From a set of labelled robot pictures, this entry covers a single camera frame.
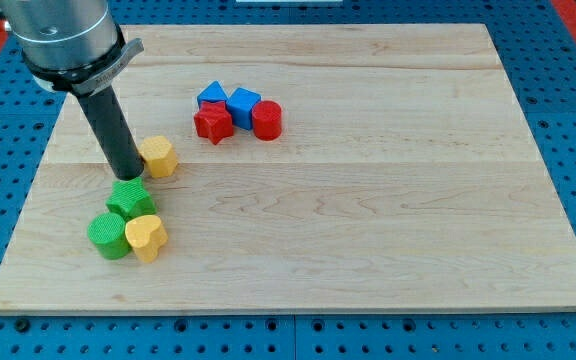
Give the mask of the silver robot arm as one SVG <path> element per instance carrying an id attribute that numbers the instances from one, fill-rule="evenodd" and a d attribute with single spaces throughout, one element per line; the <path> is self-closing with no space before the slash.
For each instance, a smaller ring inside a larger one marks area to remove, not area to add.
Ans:
<path id="1" fill-rule="evenodd" d="M 127 41 L 107 0 L 0 0 L 9 31 L 41 86 L 92 96 L 144 51 Z"/>

